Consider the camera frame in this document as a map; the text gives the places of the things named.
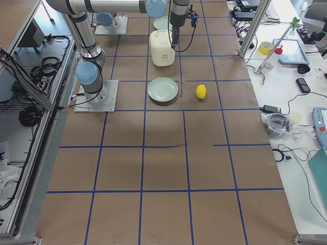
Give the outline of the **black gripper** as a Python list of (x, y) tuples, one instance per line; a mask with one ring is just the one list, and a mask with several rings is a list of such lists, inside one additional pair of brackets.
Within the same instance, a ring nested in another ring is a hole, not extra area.
[(179, 41), (179, 28), (184, 25), (184, 7), (173, 7), (170, 10), (170, 24), (172, 25), (171, 48), (175, 49)]

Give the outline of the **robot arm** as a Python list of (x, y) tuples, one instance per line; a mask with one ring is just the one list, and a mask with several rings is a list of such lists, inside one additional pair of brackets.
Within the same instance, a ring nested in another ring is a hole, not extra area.
[(196, 28), (198, 13), (193, 10), (189, 1), (101, 1), (101, 0), (82, 0), (82, 1), (47, 1), (56, 11), (67, 16), (71, 22), (70, 31), (75, 35), (79, 42), (81, 55), (85, 60), (93, 60), (98, 63), (98, 58), (103, 57), (102, 48), (97, 45), (95, 35), (87, 20), (87, 13), (142, 13), (148, 14), (153, 18), (163, 17), (166, 10), (169, 10), (169, 23), (172, 25), (172, 44), (178, 44), (180, 28), (184, 26), (185, 20), (190, 19), (192, 27)]

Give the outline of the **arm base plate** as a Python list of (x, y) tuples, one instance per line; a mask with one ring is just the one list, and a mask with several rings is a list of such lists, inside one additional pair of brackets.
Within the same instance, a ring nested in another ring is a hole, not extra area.
[(74, 106), (76, 113), (100, 113), (115, 111), (116, 97), (118, 93), (118, 80), (105, 80), (100, 94), (88, 94), (84, 92), (80, 85), (79, 93), (83, 95), (77, 97), (77, 105)]
[(98, 13), (96, 35), (124, 35), (127, 30), (128, 16), (114, 16), (111, 13)]

